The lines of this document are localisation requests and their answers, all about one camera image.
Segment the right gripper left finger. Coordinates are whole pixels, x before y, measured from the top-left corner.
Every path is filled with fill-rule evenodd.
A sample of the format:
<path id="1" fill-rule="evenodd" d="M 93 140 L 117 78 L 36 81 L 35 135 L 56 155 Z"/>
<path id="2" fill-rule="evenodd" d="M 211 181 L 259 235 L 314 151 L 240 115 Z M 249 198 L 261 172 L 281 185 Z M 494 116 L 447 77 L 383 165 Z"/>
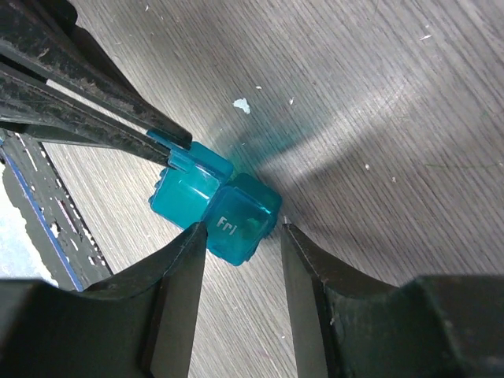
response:
<path id="1" fill-rule="evenodd" d="M 185 377 L 206 260 L 196 223 L 84 291 L 1 282 L 4 377 Z"/>

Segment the teal pill box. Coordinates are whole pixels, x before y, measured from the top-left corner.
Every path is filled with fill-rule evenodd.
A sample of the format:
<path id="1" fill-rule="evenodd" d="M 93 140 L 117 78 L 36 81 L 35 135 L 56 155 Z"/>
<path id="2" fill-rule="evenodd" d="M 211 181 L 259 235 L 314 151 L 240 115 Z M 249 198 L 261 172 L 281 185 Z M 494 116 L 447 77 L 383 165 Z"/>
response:
<path id="1" fill-rule="evenodd" d="M 182 229 L 204 222 L 212 254 L 234 266 L 249 261 L 276 226 L 281 196 L 246 173 L 235 174 L 229 160 L 201 143 L 185 150 L 160 132 L 147 134 L 171 151 L 150 208 Z"/>

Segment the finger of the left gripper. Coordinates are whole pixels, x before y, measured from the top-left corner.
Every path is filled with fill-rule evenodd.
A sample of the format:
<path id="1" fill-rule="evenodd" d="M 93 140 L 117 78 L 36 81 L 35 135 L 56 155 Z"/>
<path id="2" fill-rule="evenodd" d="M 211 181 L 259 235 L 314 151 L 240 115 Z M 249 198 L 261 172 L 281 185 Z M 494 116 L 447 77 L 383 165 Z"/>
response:
<path id="1" fill-rule="evenodd" d="M 154 130 L 188 148 L 191 133 L 145 101 L 76 21 L 77 11 L 68 1 L 3 1 L 1 64 L 147 137 Z"/>
<path id="2" fill-rule="evenodd" d="M 146 135 L 4 63 L 1 128 L 42 142 L 120 150 L 163 166 L 170 155 Z"/>

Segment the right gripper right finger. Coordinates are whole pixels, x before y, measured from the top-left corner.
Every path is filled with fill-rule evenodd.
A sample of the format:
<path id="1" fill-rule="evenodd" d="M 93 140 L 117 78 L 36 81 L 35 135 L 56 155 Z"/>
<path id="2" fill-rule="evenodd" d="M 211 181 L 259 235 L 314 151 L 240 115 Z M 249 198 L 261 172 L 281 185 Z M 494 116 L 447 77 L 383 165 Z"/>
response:
<path id="1" fill-rule="evenodd" d="M 394 287 L 293 224 L 281 255 L 300 377 L 500 377 L 503 278 L 419 276 Z"/>

